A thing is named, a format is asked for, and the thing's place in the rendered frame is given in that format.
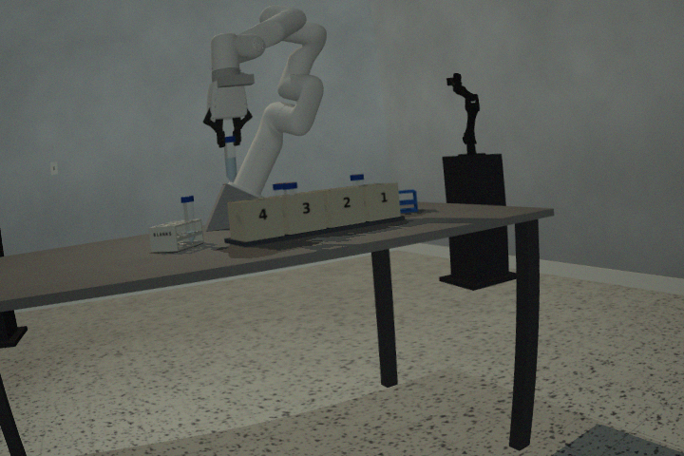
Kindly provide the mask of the beige bucket adapter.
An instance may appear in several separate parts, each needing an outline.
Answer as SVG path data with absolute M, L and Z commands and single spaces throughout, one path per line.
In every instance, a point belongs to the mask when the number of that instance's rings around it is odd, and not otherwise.
M 328 228 L 366 222 L 363 188 L 343 188 L 309 191 L 323 192 Z
M 323 192 L 301 193 L 281 197 L 286 235 L 327 229 Z
M 363 187 L 366 221 L 401 217 L 398 182 Z
M 231 239 L 254 241 L 284 235 L 281 198 L 227 202 Z

